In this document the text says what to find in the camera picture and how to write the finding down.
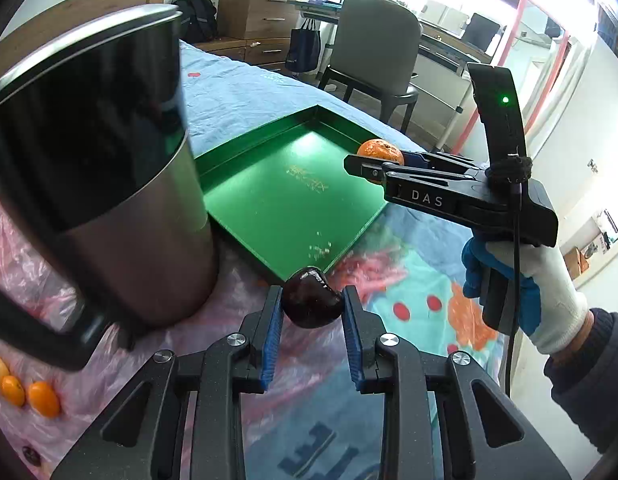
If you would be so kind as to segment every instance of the blue and white glove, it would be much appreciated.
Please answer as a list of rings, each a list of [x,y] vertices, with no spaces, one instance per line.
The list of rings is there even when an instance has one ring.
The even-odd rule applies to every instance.
[[[480,297],[482,266],[513,280],[513,243],[471,238],[463,248],[463,293]],[[541,354],[554,354],[574,339],[587,316],[587,299],[576,292],[558,248],[520,247],[518,323]]]

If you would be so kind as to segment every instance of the dark sleeve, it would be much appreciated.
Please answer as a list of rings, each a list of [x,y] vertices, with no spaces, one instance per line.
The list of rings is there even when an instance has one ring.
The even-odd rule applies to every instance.
[[[604,453],[618,433],[618,314],[592,312],[585,343],[566,363],[549,358],[545,375],[554,386],[552,399]]]

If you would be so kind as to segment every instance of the person's arm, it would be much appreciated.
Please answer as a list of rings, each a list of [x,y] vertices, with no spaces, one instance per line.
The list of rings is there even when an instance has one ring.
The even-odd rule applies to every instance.
[[[558,248],[523,246],[520,255],[520,327],[550,356],[545,375],[553,384],[552,399],[604,452],[618,434],[618,314],[588,309]],[[481,266],[513,279],[513,245],[472,238],[463,263],[463,292],[478,298]]]

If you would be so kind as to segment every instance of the dark red cherry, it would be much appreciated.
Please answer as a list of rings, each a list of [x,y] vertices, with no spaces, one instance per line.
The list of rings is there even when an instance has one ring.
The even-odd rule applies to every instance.
[[[343,309],[342,296],[316,267],[304,267],[286,280],[280,304],[287,317],[301,328],[329,325]]]

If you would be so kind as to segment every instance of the desk drawer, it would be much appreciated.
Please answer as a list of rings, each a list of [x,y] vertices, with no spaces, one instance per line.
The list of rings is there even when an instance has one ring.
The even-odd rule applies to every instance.
[[[291,75],[291,72],[285,68],[285,63],[283,61],[280,63],[266,63],[264,65],[259,65],[259,67],[269,70],[270,72],[278,72],[282,75]]]
[[[247,44],[244,60],[252,65],[284,61],[289,52],[289,40],[280,43]]]
[[[287,0],[250,0],[244,31],[245,40],[288,38],[298,21],[299,11]]]
[[[209,54],[214,56],[225,56],[236,61],[244,61],[244,47],[238,46],[234,48],[223,48],[221,50],[212,50]]]

